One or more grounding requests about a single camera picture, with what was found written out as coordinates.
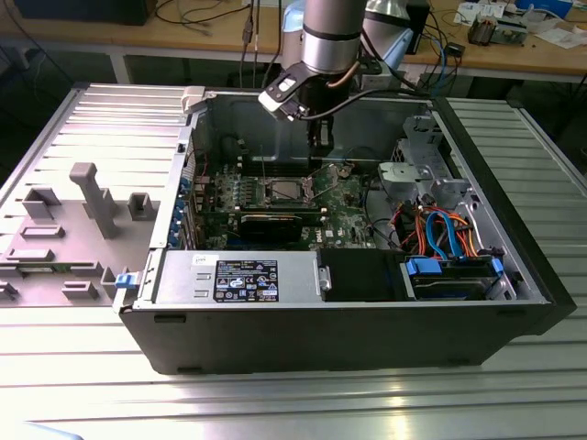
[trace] gray plastic part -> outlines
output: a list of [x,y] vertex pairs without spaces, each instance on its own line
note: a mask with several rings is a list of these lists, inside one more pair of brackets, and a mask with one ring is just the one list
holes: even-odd
[[90,261],[72,266],[72,274],[76,277],[99,277],[104,272],[100,261]]
[[[119,273],[142,270],[149,253],[149,240],[154,222],[134,222],[127,209],[127,201],[116,203],[116,239],[104,240],[95,221],[86,215],[82,201],[62,200],[60,206],[50,206],[54,217],[53,226],[61,226],[65,235],[61,238],[23,238],[14,234],[3,254],[4,267],[0,267],[0,280],[10,281],[18,290],[19,306],[69,306],[72,303],[63,295],[61,288],[65,281],[91,281],[98,290],[96,300],[88,300],[87,305],[110,305],[112,298],[100,283],[104,271],[94,276],[82,276],[71,271],[60,270],[60,263],[79,264],[99,261],[102,268],[110,268],[116,276]],[[24,227],[38,226],[30,217],[25,217]],[[11,262],[6,264],[6,256],[13,249],[49,248],[55,254],[51,262],[42,263],[46,268],[27,267],[32,263]],[[0,302],[0,307],[13,306],[12,302]]]
[[112,219],[112,206],[109,202],[105,202],[102,190],[95,181],[96,173],[97,168],[92,162],[75,162],[70,171],[70,180],[80,186],[102,237],[105,239],[114,238],[116,225]]
[[6,259],[10,261],[52,261],[51,249],[12,249]]
[[104,288],[104,292],[110,297],[114,298],[116,295],[116,285],[115,285],[116,277],[110,268],[104,269],[104,273],[102,274],[102,278],[100,279],[100,284]]
[[12,284],[0,280],[0,299],[14,300],[16,295],[18,295],[18,291]]
[[[110,215],[115,216],[116,209],[118,209],[118,207],[116,206],[116,202],[112,198],[112,193],[110,192],[110,190],[108,188],[104,188],[101,191],[102,191],[102,200],[104,201],[106,208],[110,210]],[[92,212],[92,210],[88,206],[88,203],[83,203],[83,209],[85,209],[85,212],[88,214],[89,218],[94,219],[94,213]]]
[[68,300],[95,300],[99,297],[91,281],[65,281],[61,291]]
[[146,192],[133,192],[127,202],[128,211],[133,221],[155,220],[157,212],[153,208]]
[[60,225],[39,225],[39,226],[25,226],[20,231],[20,235],[27,238],[62,238],[65,231]]
[[31,188],[22,204],[30,218],[43,223],[53,219],[49,206],[61,203],[51,188]]

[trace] floor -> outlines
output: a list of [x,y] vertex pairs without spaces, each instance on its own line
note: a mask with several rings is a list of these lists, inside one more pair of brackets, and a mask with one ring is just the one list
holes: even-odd
[[[99,54],[52,53],[50,56],[73,78],[82,83],[113,83],[114,73],[109,59]],[[42,53],[31,51],[30,68],[18,71],[10,68],[0,52],[0,181],[14,169],[36,135],[44,127],[61,99],[70,89],[69,82]],[[238,83],[238,64],[233,61],[189,60],[189,71],[180,59],[129,57],[129,65],[136,83],[143,84],[202,84],[226,87]],[[252,84],[250,76],[245,85]],[[452,96],[466,96],[471,79],[459,78],[451,88]],[[580,169],[587,170],[587,158],[581,154],[587,138],[587,105],[569,104],[576,86],[548,82],[518,84],[508,97],[521,101],[524,107],[552,135],[560,148]],[[484,80],[483,98],[498,97],[504,93],[503,82]]]

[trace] side panel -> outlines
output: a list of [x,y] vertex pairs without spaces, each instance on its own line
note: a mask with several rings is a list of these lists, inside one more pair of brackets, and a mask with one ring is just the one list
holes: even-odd
[[[480,190],[479,195],[485,199],[485,205],[490,206],[493,210],[540,292],[556,304],[548,319],[537,323],[528,331],[529,335],[540,335],[572,313],[577,307],[508,199],[504,188],[493,175],[478,146],[460,122],[458,112],[455,112],[444,98],[437,99],[435,107],[437,109],[436,116],[439,118],[438,122],[444,125],[443,128],[446,130],[445,135],[449,139],[450,146],[463,162],[462,165],[469,171],[467,176],[471,185],[476,190]],[[495,112],[494,116],[499,116],[499,112]]]
[[480,365],[550,305],[125,311],[163,374]]

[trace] white sticker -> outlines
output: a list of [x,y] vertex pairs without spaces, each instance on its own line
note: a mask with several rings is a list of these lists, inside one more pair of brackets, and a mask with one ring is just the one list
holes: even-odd
[[192,266],[214,266],[217,261],[216,254],[195,254],[192,258]]

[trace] table leg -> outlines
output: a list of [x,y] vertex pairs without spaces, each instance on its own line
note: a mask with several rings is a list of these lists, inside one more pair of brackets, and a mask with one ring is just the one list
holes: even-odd
[[128,69],[125,56],[121,53],[111,53],[110,62],[116,76],[116,82],[119,84],[132,84],[132,75]]

